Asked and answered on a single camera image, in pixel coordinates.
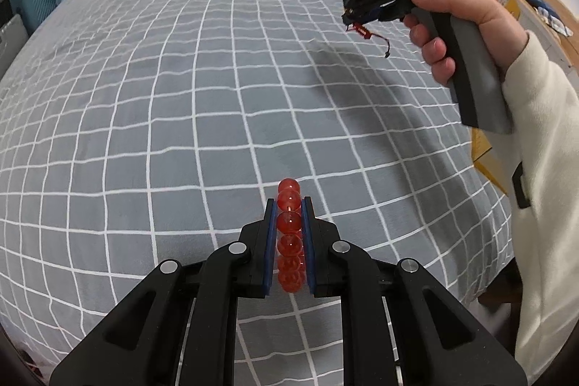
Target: bed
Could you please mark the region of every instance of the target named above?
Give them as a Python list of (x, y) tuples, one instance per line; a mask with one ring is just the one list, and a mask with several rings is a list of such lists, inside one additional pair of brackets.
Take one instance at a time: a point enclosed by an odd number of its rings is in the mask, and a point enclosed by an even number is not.
[[(341, 0), (65, 0), (0, 82), (0, 323), (46, 376), (158, 263), (205, 259), (299, 180), (381, 260), (468, 304), (512, 258), (508, 199), (400, 22)], [(241, 300), (239, 385), (342, 380), (339, 300)]]

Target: triangular cutout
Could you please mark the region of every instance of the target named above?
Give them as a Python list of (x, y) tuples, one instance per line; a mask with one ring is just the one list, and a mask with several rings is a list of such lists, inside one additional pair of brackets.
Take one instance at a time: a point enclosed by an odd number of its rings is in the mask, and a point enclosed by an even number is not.
[(135, 350), (154, 300), (154, 291), (143, 294), (106, 332), (105, 340), (125, 350)]
[(474, 335), (465, 326), (450, 308), (431, 290), (424, 290), (424, 299), (432, 320), (436, 327), (436, 333), (445, 350), (452, 350), (474, 340)]

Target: human hand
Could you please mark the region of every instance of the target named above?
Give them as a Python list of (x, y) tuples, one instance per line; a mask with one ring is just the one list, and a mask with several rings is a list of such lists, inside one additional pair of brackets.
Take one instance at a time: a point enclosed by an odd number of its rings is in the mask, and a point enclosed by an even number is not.
[[(496, 0), (412, 0), (416, 7), (429, 12), (448, 12), (475, 22), (494, 62), (502, 72), (519, 57), (529, 35), (517, 20)], [(447, 46), (441, 38), (431, 38), (428, 29), (415, 15), (406, 15), (404, 25), (410, 28), (410, 40), (422, 49), (422, 57), (432, 68), (434, 80), (446, 85), (455, 73), (454, 59), (447, 57)]]

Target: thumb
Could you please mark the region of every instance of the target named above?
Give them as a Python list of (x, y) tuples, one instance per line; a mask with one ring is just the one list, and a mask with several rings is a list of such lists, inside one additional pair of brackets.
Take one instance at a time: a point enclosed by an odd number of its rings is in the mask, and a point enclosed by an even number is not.
[(500, 15), (496, 0), (412, 0), (416, 7), (428, 12), (447, 12), (460, 19), (484, 24)]

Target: white sleeve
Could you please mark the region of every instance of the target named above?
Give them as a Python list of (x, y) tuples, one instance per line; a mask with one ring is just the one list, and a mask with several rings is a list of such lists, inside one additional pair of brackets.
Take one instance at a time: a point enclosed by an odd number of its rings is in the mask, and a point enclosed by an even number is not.
[(515, 358), (531, 383), (579, 319), (579, 99), (531, 32), (503, 92), (515, 133), (488, 138), (508, 179), (522, 163), (531, 202), (519, 208), (511, 181), (512, 241), (523, 281)]

